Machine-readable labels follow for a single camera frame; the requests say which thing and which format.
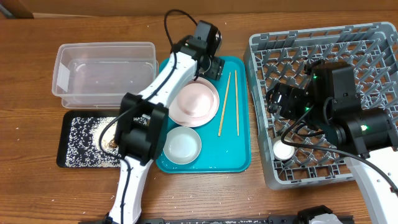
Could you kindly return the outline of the wooden chopstick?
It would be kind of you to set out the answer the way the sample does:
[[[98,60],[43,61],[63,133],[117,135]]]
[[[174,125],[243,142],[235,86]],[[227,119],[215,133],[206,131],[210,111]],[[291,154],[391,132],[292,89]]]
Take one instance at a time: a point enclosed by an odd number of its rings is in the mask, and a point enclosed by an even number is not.
[[[228,82],[226,84],[226,91],[225,91],[225,95],[224,95],[223,108],[222,108],[222,112],[221,112],[221,119],[220,119],[220,126],[219,126],[219,130],[218,130],[218,137],[221,137],[221,133],[222,133],[224,114],[225,114],[225,109],[226,109],[226,103],[227,103],[227,100],[228,100],[230,80],[231,80],[231,72],[229,73]]]
[[[239,136],[239,99],[238,99],[238,74],[237,70],[234,71],[234,84],[235,84],[235,101],[236,101],[236,130]]]

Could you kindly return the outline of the white large plate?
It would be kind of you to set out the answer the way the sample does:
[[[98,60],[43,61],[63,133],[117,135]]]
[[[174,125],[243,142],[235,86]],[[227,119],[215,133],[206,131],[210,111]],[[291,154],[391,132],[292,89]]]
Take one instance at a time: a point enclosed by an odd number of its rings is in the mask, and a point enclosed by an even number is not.
[[[215,86],[207,79],[188,82],[169,107],[169,118],[191,128],[210,122],[218,111],[220,98]]]

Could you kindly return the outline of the pink small plate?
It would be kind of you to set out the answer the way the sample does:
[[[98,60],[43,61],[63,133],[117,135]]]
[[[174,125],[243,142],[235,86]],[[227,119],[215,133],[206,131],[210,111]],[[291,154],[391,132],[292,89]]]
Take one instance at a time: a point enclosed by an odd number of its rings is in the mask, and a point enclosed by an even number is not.
[[[208,114],[213,103],[213,92],[206,85],[200,83],[185,86],[177,96],[178,107],[192,117],[202,117]]]

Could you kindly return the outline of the grey bowl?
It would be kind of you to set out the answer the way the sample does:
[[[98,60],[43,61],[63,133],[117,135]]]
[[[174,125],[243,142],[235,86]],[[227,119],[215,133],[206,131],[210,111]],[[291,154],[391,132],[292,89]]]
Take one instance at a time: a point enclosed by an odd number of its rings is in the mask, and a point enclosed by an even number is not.
[[[189,164],[199,156],[200,152],[201,138],[194,129],[179,126],[167,133],[163,153],[174,164]]]

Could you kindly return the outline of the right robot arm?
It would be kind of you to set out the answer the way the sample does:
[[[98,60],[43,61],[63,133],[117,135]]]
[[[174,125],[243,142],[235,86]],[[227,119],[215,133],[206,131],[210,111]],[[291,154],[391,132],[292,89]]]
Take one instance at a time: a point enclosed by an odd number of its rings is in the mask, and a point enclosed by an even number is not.
[[[334,152],[346,161],[373,223],[397,223],[397,128],[382,108],[364,109],[353,67],[318,60],[305,67],[305,88],[278,83],[267,91],[267,110],[294,121],[281,135],[291,147]],[[331,147],[285,137],[301,124],[324,135]]]

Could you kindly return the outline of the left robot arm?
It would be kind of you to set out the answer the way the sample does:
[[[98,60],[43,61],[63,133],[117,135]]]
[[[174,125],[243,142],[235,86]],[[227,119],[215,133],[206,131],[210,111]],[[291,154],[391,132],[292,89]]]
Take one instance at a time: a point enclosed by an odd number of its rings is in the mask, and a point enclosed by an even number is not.
[[[126,93],[115,126],[114,142],[120,161],[120,176],[113,208],[104,223],[136,223],[141,216],[142,194],[152,163],[165,145],[169,106],[179,91],[198,77],[219,80],[224,60],[215,53],[221,46],[221,32],[212,23],[195,23],[194,34],[171,43],[167,65],[155,80],[138,94]]]

